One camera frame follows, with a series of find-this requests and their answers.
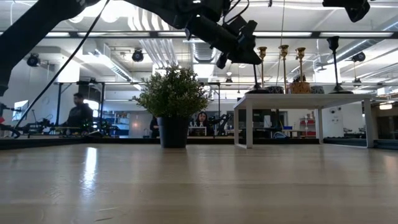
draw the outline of green plant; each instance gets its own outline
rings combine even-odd
[[[156,117],[188,117],[205,109],[208,105],[205,90],[197,82],[197,74],[189,68],[172,66],[166,68],[166,75],[159,73],[145,83],[137,105],[143,106]]]

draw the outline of man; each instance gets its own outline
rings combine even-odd
[[[81,93],[73,95],[75,107],[69,112],[68,120],[64,126],[80,128],[86,121],[93,122],[93,110],[84,103],[84,96]]]

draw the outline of wooden table surface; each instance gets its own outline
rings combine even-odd
[[[398,152],[83,144],[0,151],[0,223],[398,221]]]

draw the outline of black plant pot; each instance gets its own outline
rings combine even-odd
[[[189,118],[157,118],[162,148],[185,148]]]

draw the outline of robotic arm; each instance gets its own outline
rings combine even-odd
[[[38,0],[8,30],[0,35],[0,96],[8,89],[11,70],[19,63],[59,22],[71,19],[85,7],[99,0]],[[187,38],[196,36],[222,52],[217,66],[223,68],[227,59],[232,63],[258,65],[261,59],[254,51],[257,26],[241,16],[230,24],[218,25],[221,16],[228,13],[230,0],[126,0],[160,16],[176,29],[185,29]],[[324,6],[360,7],[350,13],[363,12],[362,2],[367,0],[324,0]]]

